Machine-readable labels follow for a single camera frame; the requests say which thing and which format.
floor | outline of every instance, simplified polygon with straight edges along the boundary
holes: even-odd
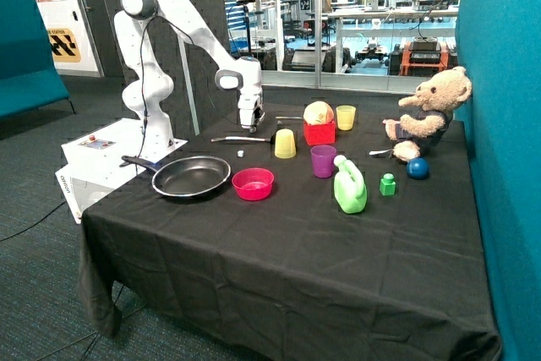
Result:
[[[63,77],[67,101],[0,121],[0,359],[1,360],[264,360],[182,320],[159,315],[124,288],[126,319],[115,339],[98,336],[76,291],[79,227],[55,178],[66,162],[61,144],[134,118],[122,103],[119,78]],[[313,99],[395,111],[398,96],[360,92],[265,89],[269,103],[303,106]],[[114,287],[116,298],[120,286]]]

teddy bear paw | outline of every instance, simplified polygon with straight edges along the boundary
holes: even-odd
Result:
[[[387,137],[389,139],[392,139],[393,141],[396,141],[396,123],[398,123],[396,120],[387,119],[384,120],[385,125],[385,132],[387,133]]]
[[[409,162],[413,158],[419,158],[421,156],[418,145],[412,141],[404,141],[395,145],[392,152],[396,158],[405,162]]]

yellow cup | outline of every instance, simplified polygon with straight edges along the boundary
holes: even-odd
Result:
[[[339,106],[336,108],[336,124],[340,130],[351,130],[355,121],[355,106]]]
[[[278,130],[276,133],[274,155],[282,159],[293,158],[297,155],[293,131],[290,129]]]

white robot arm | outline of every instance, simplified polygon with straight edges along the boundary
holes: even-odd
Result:
[[[208,52],[219,68],[216,86],[240,91],[240,124],[251,133],[256,130],[265,115],[261,67],[256,58],[232,58],[189,0],[121,0],[121,4],[123,11],[114,19],[115,31],[124,61],[139,77],[124,90],[123,101],[146,121],[148,148],[155,143],[167,146],[173,140],[169,117],[160,109],[160,101],[171,95],[172,80],[157,63],[146,34],[146,26],[155,17],[167,21],[184,42]]]

glass wall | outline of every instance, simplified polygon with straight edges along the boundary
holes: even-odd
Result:
[[[231,53],[266,85],[409,92],[457,65],[459,2],[226,0]]]

